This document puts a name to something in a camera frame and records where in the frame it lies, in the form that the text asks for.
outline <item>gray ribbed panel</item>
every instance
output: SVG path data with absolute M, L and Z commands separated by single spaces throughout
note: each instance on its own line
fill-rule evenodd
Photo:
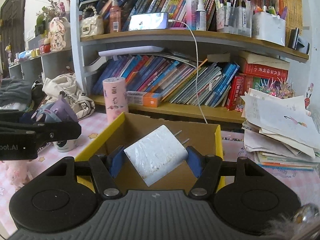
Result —
M 18 230 L 10 240 L 257 240 L 222 223 L 205 201 L 182 190 L 130 190 L 118 200 L 104 201 L 78 228 L 56 234 Z

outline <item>white charging cable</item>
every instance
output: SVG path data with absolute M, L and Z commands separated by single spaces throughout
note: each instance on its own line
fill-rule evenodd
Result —
M 195 44 L 196 44 L 196 55 L 197 55 L 196 96 L 197 96 L 198 106 L 199 106 L 199 108 L 200 108 L 200 112 L 201 112 L 201 114 L 202 114 L 202 116 L 203 116 L 203 119 L 204 119 L 205 123 L 208 123 L 208 122 L 207 122 L 207 119 L 205 118 L 205 116 L 204 116 L 204 114 L 203 114 L 203 112 L 202 112 L 202 109 L 201 109 L 201 106 L 200 106 L 199 95 L 198 95 L 199 56 L 198 56 L 198 44 L 197 44 L 196 38 L 195 38 L 195 36 L 193 35 L 192 30 L 190 29 L 190 27 L 189 27 L 186 23 L 181 22 L 181 21 L 178 21 L 178 20 L 171 20 L 171 19 L 168 20 L 168 22 L 170 22 L 170 23 L 172 23 L 172 22 L 179 22 L 179 23 L 184 24 L 185 26 L 188 27 L 189 31 L 191 32 L 191 35 L 192 35 L 193 39 L 195 40 Z

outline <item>cardboard box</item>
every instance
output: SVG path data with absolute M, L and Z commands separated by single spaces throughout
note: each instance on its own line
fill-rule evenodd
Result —
M 185 147 L 191 145 L 202 155 L 216 154 L 221 158 L 223 157 L 220 125 L 157 120 L 144 115 L 122 113 L 76 157 L 76 161 L 88 160 L 103 145 L 107 153 L 111 153 L 119 145 L 127 147 L 163 124 L 173 134 L 182 130 L 177 135 L 177 139 L 182 142 L 189 138 L 190 140 L 184 145 Z M 122 166 L 115 182 L 123 193 L 129 189 L 184 189 L 188 193 L 196 180 L 196 177 L 184 161 L 172 172 L 148 187 L 131 162 L 127 161 Z M 88 181 L 84 181 L 83 179 L 78 179 L 78 181 L 88 185 Z M 223 186 L 224 179 L 222 178 L 219 188 Z
M 161 96 L 157 93 L 128 91 L 127 100 L 129 105 L 134 104 L 139 106 L 158 107 Z

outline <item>star pattern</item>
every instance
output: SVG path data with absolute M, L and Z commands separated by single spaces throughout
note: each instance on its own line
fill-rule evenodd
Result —
M 94 138 L 97 138 L 97 137 L 98 137 L 97 133 L 92 133 L 92 134 L 89 135 L 90 140 L 94 139 Z

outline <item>dark brown door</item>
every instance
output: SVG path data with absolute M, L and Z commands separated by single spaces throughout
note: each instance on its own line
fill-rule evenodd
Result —
M 0 53 L 3 76 L 9 76 L 8 53 L 5 47 L 10 43 L 12 57 L 25 50 L 24 42 L 24 5 L 25 0 L 6 0 L 0 13 Z

